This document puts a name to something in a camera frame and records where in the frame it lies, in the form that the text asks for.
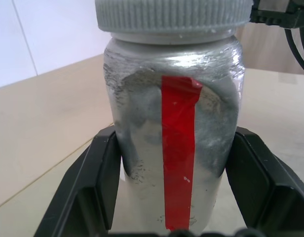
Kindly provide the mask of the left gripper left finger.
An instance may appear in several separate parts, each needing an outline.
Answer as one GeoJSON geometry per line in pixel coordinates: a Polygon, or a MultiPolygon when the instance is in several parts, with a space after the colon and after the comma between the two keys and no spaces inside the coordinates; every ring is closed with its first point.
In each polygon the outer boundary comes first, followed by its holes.
{"type": "Polygon", "coordinates": [[[66,171],[35,237],[108,237],[120,177],[113,126],[100,130],[66,171]]]}

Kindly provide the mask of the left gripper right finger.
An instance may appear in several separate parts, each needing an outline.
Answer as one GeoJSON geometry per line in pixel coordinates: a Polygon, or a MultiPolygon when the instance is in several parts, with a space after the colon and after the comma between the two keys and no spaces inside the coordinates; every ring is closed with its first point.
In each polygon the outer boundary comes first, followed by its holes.
{"type": "Polygon", "coordinates": [[[247,227],[266,237],[304,237],[304,183],[257,134],[237,128],[226,172],[247,227]]]}

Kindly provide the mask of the clear jar with red label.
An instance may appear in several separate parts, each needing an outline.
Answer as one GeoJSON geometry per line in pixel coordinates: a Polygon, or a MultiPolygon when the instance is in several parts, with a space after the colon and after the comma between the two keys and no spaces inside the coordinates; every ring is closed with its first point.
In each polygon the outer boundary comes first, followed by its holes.
{"type": "Polygon", "coordinates": [[[166,234],[207,226],[235,136],[244,65],[233,32],[199,44],[111,39],[104,73],[131,217],[166,234]]]}

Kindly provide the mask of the grey ribbed plastic jar lid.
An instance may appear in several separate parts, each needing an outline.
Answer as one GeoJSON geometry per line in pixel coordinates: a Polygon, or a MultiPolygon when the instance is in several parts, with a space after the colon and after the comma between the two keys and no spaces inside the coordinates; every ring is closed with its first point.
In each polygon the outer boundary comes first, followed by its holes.
{"type": "Polygon", "coordinates": [[[249,22],[253,0],[95,0],[98,27],[111,33],[219,31],[249,22]]]}

